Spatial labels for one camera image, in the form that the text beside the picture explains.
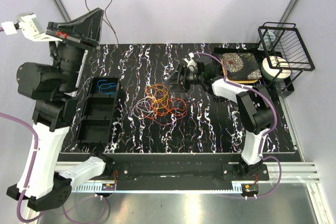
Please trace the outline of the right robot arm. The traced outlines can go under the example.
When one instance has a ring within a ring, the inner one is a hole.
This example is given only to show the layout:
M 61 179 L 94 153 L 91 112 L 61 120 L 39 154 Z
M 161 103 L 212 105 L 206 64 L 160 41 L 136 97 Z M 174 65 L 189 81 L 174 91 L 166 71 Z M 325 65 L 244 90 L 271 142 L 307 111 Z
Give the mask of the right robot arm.
M 186 65 L 178 65 L 166 85 L 176 92 L 187 92 L 192 85 L 200 85 L 205 92 L 237 104 L 246 135 L 236 172 L 242 179 L 250 180 L 261 169 L 265 138 L 276 127 L 277 113 L 265 86 L 232 82 L 226 74 L 219 60 L 189 60 Z

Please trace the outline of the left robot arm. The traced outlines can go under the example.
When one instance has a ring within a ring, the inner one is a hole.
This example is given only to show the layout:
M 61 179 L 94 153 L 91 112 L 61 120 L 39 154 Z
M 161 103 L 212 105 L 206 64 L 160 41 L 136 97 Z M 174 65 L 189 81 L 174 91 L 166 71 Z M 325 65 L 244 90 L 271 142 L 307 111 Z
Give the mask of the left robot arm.
M 17 22 L 3 22 L 1 31 L 7 35 L 21 31 L 34 42 L 47 42 L 52 64 L 26 62 L 16 74 L 18 93 L 35 100 L 32 144 L 24 172 L 17 184 L 7 189 L 14 200 L 26 200 L 36 212 L 61 207 L 71 191 L 99 176 L 113 175 L 113 160 L 104 154 L 89 158 L 63 172 L 55 170 L 63 141 L 76 113 L 77 81 L 86 51 L 99 47 L 104 11 L 95 8 L 65 23 L 50 22 L 42 28 L 33 13 L 20 14 Z

